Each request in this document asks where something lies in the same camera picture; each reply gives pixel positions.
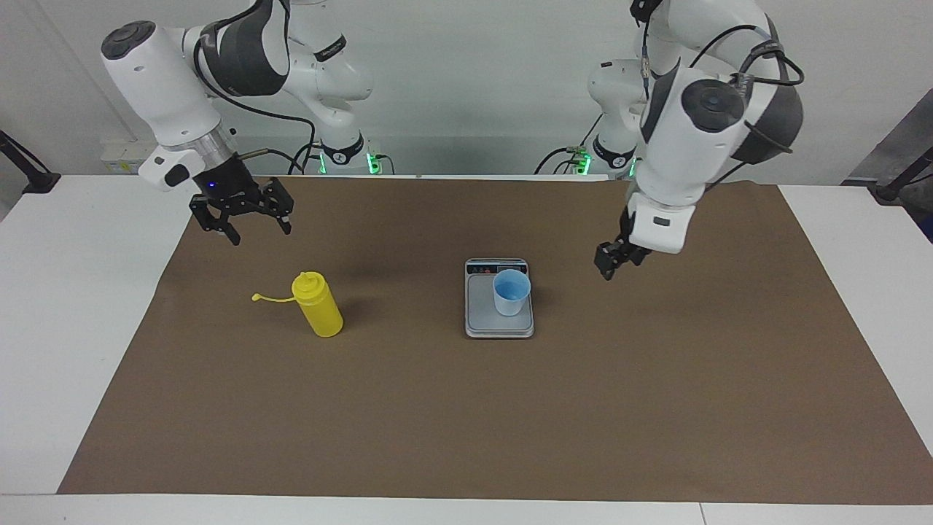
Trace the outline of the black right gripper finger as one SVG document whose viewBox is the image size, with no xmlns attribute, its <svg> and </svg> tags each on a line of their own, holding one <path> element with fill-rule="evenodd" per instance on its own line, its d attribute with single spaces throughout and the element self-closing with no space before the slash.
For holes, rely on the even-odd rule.
<svg viewBox="0 0 933 525">
<path fill-rule="evenodd" d="M 292 224 L 291 213 L 294 210 L 294 199 L 279 179 L 268 179 L 259 187 L 259 203 L 257 212 L 276 220 L 284 235 L 290 235 Z"/>
<path fill-rule="evenodd" d="M 216 203 L 206 195 L 194 195 L 190 200 L 190 211 L 201 230 L 220 233 L 220 235 L 226 236 L 233 246 L 239 246 L 242 237 L 233 224 L 230 223 L 230 213 L 221 209 L 220 215 L 214 216 L 212 209 L 216 209 L 215 205 Z"/>
</svg>

